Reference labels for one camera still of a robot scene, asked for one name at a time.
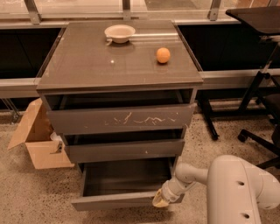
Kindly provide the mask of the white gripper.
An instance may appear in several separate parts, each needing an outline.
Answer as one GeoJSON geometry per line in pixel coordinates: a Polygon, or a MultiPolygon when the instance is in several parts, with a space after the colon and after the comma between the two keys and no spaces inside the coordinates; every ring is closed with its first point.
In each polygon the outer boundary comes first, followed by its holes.
{"type": "Polygon", "coordinates": [[[167,180],[159,189],[152,200],[152,205],[157,208],[168,207],[169,203],[176,202],[186,191],[190,190],[195,182],[183,182],[176,177],[167,180]]]}

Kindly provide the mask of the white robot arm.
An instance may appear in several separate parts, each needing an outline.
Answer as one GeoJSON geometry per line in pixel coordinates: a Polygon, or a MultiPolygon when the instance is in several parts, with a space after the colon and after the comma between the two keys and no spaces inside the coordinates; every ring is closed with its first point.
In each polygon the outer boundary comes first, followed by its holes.
{"type": "Polygon", "coordinates": [[[207,224],[262,224],[259,210],[280,205],[279,181],[269,172],[231,155],[217,157],[207,169],[178,163],[152,205],[167,207],[197,183],[206,186],[207,224]]]}

